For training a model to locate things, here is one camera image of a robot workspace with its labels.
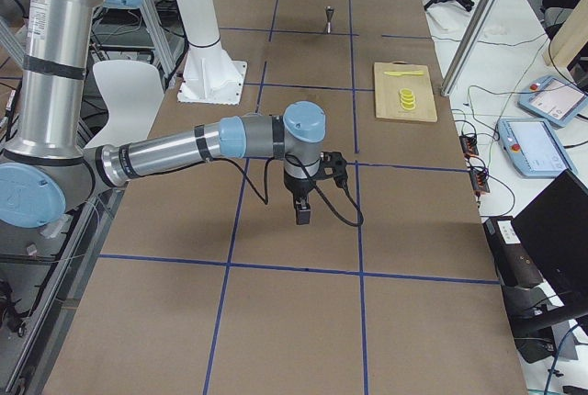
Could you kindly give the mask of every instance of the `black band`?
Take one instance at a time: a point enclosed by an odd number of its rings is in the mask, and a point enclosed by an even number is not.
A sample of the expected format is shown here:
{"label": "black band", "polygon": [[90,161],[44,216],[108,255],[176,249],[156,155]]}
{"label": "black band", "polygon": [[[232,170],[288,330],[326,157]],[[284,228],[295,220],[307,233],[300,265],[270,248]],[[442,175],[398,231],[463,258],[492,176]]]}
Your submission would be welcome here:
{"label": "black band", "polygon": [[204,138],[204,126],[196,126],[194,136],[196,137],[196,146],[200,157],[203,161],[210,161],[212,156],[210,156],[209,145],[206,143],[206,138]]}
{"label": "black band", "polygon": [[104,170],[104,163],[102,162],[102,149],[104,149],[104,145],[96,148],[96,152],[94,153],[94,162],[96,164],[96,170],[98,171],[98,175],[102,182],[104,182],[107,186],[114,188],[116,185],[112,183],[110,179],[108,179],[107,172]]}
{"label": "black band", "polygon": [[4,156],[15,163],[39,165],[42,167],[71,167],[73,165],[81,164],[84,161],[82,156],[72,159],[38,158],[37,156],[26,156],[25,154],[13,153],[7,149],[4,149]]}
{"label": "black band", "polygon": [[206,49],[206,48],[211,48],[215,44],[219,43],[219,41],[221,41],[221,37],[219,37],[219,39],[217,39],[214,43],[210,43],[206,46],[198,46],[197,44],[191,43],[190,40],[188,40],[188,43],[190,44],[190,46],[194,46],[195,48]]}
{"label": "black band", "polygon": [[37,57],[25,55],[22,68],[26,71],[34,73],[42,73],[43,75],[60,76],[62,78],[69,78],[71,80],[84,81],[85,68],[73,67],[58,62],[50,62]]}
{"label": "black band", "polygon": [[135,172],[134,168],[132,168],[132,163],[130,162],[129,147],[130,144],[121,145],[119,147],[120,166],[122,167],[122,171],[125,172],[125,175],[127,175],[129,179],[137,179],[141,176],[137,174],[137,172]]}
{"label": "black band", "polygon": [[88,199],[90,198],[90,196],[92,196],[92,194],[94,193],[94,189],[96,188],[96,177],[94,176],[94,170],[92,169],[92,165],[90,165],[90,163],[86,159],[82,160],[82,164],[85,165],[85,168],[87,168],[88,173],[90,174],[90,178],[92,180],[92,188],[90,188],[90,194],[86,198]]}
{"label": "black band", "polygon": [[286,144],[284,143],[284,121],[282,117],[272,117],[272,139],[274,142],[274,157],[284,159]]}

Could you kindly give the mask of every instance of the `blue cable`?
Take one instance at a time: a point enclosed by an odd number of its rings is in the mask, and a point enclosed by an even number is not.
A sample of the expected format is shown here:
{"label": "blue cable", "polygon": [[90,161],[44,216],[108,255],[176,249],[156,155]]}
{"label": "blue cable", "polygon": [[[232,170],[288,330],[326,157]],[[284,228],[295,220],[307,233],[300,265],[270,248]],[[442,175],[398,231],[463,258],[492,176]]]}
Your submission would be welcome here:
{"label": "blue cable", "polygon": [[555,371],[555,365],[558,362],[558,358],[560,357],[560,352],[561,352],[561,347],[563,346],[563,342],[565,342],[566,339],[570,336],[570,334],[573,333],[573,331],[579,327],[580,327],[580,324],[575,324],[566,332],[566,334],[561,339],[560,344],[558,345],[558,349],[557,349],[557,351],[555,351],[555,355],[553,356],[553,363],[551,364],[551,369],[549,370],[548,381],[547,381],[547,383],[545,383],[545,389],[543,390],[543,395],[549,395],[549,383],[551,382],[551,377],[553,377],[553,372]]}

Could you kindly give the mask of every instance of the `screen display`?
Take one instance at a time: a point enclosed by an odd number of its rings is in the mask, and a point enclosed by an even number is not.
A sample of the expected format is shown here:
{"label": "screen display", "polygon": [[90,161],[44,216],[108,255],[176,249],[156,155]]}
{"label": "screen display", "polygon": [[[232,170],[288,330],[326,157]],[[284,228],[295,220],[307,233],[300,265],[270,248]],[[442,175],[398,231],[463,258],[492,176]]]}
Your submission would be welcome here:
{"label": "screen display", "polygon": [[557,80],[552,80],[541,90],[545,92],[540,92],[529,104],[554,119],[564,119],[584,98],[582,92]]}
{"label": "screen display", "polygon": [[509,122],[531,170],[563,171],[567,168],[560,150],[551,139],[543,122]]}

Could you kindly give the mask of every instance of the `cardboard table surface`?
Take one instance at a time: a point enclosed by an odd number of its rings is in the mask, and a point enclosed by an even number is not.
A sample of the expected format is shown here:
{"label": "cardboard table surface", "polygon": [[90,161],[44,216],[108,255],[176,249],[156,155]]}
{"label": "cardboard table surface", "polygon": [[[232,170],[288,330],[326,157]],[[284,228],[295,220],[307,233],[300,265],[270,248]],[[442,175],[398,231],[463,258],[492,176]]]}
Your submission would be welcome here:
{"label": "cardboard table surface", "polygon": [[[421,0],[215,3],[249,63],[241,104],[181,105],[177,86],[152,136],[311,100],[366,223],[311,194],[297,227],[278,161],[269,206],[223,162],[133,181],[44,393],[526,393],[448,99],[434,124],[374,115],[375,61],[440,84]],[[261,186],[264,162],[239,164]]]}

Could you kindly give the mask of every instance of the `white pillar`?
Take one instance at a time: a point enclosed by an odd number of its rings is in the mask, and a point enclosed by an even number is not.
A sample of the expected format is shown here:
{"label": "white pillar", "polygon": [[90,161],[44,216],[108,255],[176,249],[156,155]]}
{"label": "white pillar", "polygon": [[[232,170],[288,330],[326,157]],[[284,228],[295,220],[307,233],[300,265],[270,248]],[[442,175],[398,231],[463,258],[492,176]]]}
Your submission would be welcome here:
{"label": "white pillar", "polygon": [[176,1],[190,42],[178,99],[239,104],[247,63],[232,61],[222,48],[212,0]]}

